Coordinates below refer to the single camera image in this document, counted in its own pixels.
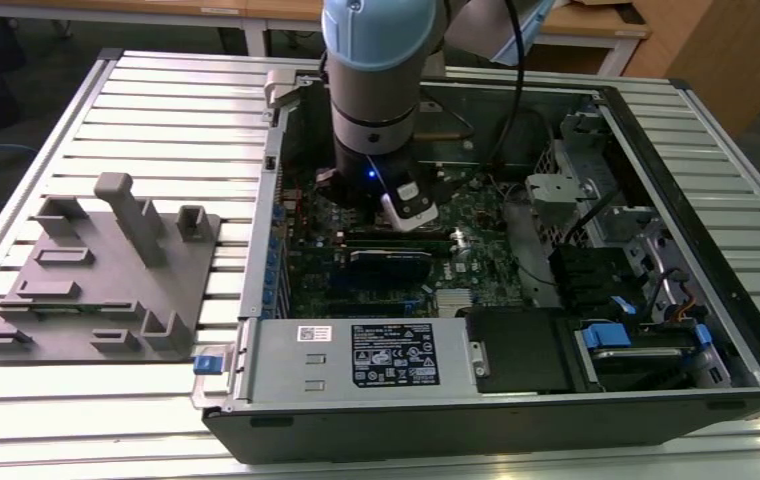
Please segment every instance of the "white sticker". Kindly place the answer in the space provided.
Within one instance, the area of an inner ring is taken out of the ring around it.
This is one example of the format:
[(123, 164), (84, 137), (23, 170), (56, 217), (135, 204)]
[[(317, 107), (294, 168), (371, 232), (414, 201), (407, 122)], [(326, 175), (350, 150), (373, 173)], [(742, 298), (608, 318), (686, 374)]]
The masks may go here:
[(222, 13), (225, 15), (237, 15), (238, 11), (235, 8), (207, 8), (207, 7), (202, 7), (199, 8), (199, 10), (202, 11), (202, 13)]
[(630, 30), (617, 30), (614, 32), (617, 37), (645, 37), (646, 32), (633, 32)]
[(298, 342), (331, 342), (331, 327), (297, 327)]

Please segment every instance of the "metal bracket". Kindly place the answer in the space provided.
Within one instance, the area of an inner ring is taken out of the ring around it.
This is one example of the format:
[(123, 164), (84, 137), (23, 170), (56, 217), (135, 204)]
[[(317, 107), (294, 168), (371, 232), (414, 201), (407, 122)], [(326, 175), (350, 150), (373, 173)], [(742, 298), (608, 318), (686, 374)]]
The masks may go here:
[(263, 82), (263, 100), (267, 108), (275, 109), (287, 104), (295, 96), (294, 92), (303, 85), (305, 82), (297, 78), (295, 70), (270, 70)]
[(483, 352), (483, 342), (469, 342), (469, 358), (471, 359), (471, 371), (477, 378), (489, 376), (489, 362)]

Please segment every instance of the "wooden desk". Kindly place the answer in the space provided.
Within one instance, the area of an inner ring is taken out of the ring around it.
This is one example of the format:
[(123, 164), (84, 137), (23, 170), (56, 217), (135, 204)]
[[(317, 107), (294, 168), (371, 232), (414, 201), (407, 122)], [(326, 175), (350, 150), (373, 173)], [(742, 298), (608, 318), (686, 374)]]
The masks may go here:
[[(322, 0), (246, 0), (243, 30), (246, 45), (263, 46), (269, 30), (319, 31)], [(622, 73), (638, 41), (649, 36), (646, 25), (622, 21), (613, 7), (565, 5), (551, 10), (534, 43), (608, 50), (598, 75)], [(250, 48), (249, 55), (266, 56)]]
[[(266, 57), (270, 30), (319, 31), (322, 0), (0, 0), (0, 16), (239, 28), (250, 56)], [(622, 22), (612, 7), (551, 11), (534, 43), (608, 50), (598, 74), (618, 76), (645, 25)]]

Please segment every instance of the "blue tab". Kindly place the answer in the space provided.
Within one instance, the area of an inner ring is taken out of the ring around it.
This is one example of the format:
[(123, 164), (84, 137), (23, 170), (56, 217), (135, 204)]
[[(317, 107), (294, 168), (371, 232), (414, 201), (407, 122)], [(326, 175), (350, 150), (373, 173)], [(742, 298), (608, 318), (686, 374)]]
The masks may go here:
[(634, 307), (632, 306), (632, 304), (629, 302), (626, 302), (622, 299), (622, 297), (613, 296), (613, 297), (610, 297), (610, 299), (614, 302), (617, 302), (617, 305), (620, 305), (620, 308), (622, 309), (622, 311), (625, 313), (628, 313), (629, 315), (634, 315), (634, 312), (636, 312)]
[(708, 327), (701, 323), (698, 323), (694, 326), (694, 335), (697, 336), (697, 341), (700, 342), (700, 345), (702, 345), (704, 347), (712, 345), (712, 334), (709, 333)]
[(193, 359), (193, 373), (195, 375), (219, 375), (222, 373), (222, 357), (199, 355)]
[(588, 348), (632, 346), (621, 323), (594, 323), (581, 331), (581, 338)]

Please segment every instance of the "blue latch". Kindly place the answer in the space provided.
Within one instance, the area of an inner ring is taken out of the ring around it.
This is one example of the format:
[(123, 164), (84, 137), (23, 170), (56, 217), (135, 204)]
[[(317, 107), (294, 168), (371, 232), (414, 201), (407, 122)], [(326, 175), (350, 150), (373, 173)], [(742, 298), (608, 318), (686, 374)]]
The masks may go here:
[(709, 333), (709, 328), (701, 323), (694, 325), (694, 335), (697, 336), (697, 341), (700, 342), (700, 345), (702, 345), (704, 347), (712, 345), (712, 334)]
[(219, 375), (222, 373), (222, 357), (217, 355), (199, 355), (193, 359), (193, 373), (195, 375)]
[(632, 346), (621, 323), (594, 323), (581, 330), (581, 337), (588, 348)]

